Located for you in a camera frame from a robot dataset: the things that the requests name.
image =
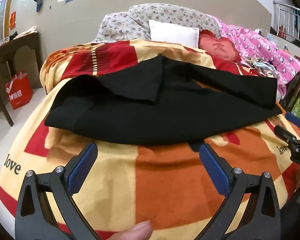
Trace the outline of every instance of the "tiled floor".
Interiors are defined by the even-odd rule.
[[[7,157],[8,151],[19,133],[20,129],[32,114],[34,109],[46,96],[43,88],[33,90],[33,96],[29,104],[13,110],[11,105],[7,105],[14,126],[10,127],[4,115],[0,113],[0,170]],[[8,212],[0,201],[0,223],[14,237],[14,217]]]

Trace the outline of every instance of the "pink blanket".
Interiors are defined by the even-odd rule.
[[[272,62],[279,72],[278,90],[284,96],[286,94],[285,85],[300,71],[300,62],[256,32],[235,25],[226,25],[218,18],[211,17],[219,24],[221,36],[234,43],[241,57],[255,56]]]

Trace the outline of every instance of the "pillow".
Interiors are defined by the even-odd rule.
[[[92,43],[106,41],[143,39],[149,40],[146,31],[131,17],[128,12],[107,14],[100,25],[97,37]]]
[[[128,13],[146,31],[149,39],[150,20],[199,28],[199,31],[206,29],[212,31],[217,38],[221,37],[219,23],[217,23],[219,19],[215,20],[211,15],[187,7],[164,3],[146,3],[131,6]]]
[[[198,48],[199,28],[184,27],[172,23],[149,21],[152,41],[179,43],[187,47]]]
[[[208,30],[200,32],[199,48],[225,60],[237,63],[241,62],[239,52],[235,49],[231,40],[225,37],[217,39],[215,35]]]

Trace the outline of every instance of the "bed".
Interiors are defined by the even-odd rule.
[[[148,5],[148,9],[153,11],[152,6]],[[142,5],[136,7],[147,10]],[[251,76],[246,67],[202,49],[151,41],[146,23],[139,22],[139,25],[138,20],[129,16],[133,9],[135,7],[130,8],[128,14],[116,13],[125,21],[120,21],[121,24],[116,26],[135,28],[132,30],[137,31],[137,36],[132,36],[129,30],[124,31],[122,40],[123,31],[110,23],[110,20],[112,23],[119,21],[113,22],[114,19],[108,15],[105,17],[107,22],[101,24],[93,43],[58,50],[49,55],[43,64],[40,79],[47,96],[17,135],[0,174],[0,199],[12,215],[16,213],[18,194],[28,170],[39,174],[51,172],[59,165],[64,166],[92,140],[44,125],[58,92],[73,78],[83,74],[102,76],[116,73],[158,55],[202,68]],[[198,17],[204,18],[200,24],[209,25],[211,32],[220,35],[216,20],[200,12],[193,13],[195,22],[200,21],[196,18],[198,14]],[[108,26],[112,26],[113,34],[105,30]],[[300,139],[298,128],[285,119],[284,110],[282,113],[204,140],[233,167],[239,166],[247,173],[258,175],[269,171],[280,207],[296,189],[298,166],[290,160],[286,143],[274,135],[274,126],[280,124]],[[80,192],[73,198],[102,239],[144,220],[151,220],[154,227],[152,240],[194,239],[223,200],[199,160],[197,147],[191,143],[141,146],[93,141],[98,145],[97,161]],[[69,232],[52,195],[48,198],[60,228]],[[247,197],[229,231],[238,225],[246,205]]]

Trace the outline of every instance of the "folded black garment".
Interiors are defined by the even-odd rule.
[[[276,91],[275,78],[158,55],[115,73],[73,78],[58,92],[45,125],[120,144],[193,142],[281,114]]]

